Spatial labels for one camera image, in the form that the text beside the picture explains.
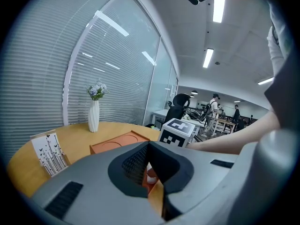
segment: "bouquet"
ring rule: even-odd
[[[87,93],[90,95],[92,100],[98,101],[105,94],[109,93],[109,90],[107,90],[106,85],[104,83],[101,83],[100,79],[98,79],[96,85],[90,86],[87,89]]]

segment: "orange tray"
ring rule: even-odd
[[[150,141],[149,138],[144,137],[135,131],[125,133],[121,136],[115,137],[113,139],[107,140],[105,142],[97,143],[95,145],[90,145],[90,153],[96,154],[100,152],[109,151],[122,146],[130,145],[133,143]]]

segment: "white cube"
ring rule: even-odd
[[[173,118],[162,126],[158,140],[184,148],[193,136],[194,128],[194,124]]]

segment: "forearm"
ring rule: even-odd
[[[269,111],[249,127],[225,136],[206,140],[204,142],[196,142],[187,146],[187,148],[209,151],[239,154],[244,145],[251,142],[257,142],[266,133],[279,129],[279,121],[273,111]]]

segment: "black shirt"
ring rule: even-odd
[[[240,116],[240,111],[239,111],[239,109],[236,109],[234,116],[233,116],[233,120],[237,120],[239,118],[239,116]]]

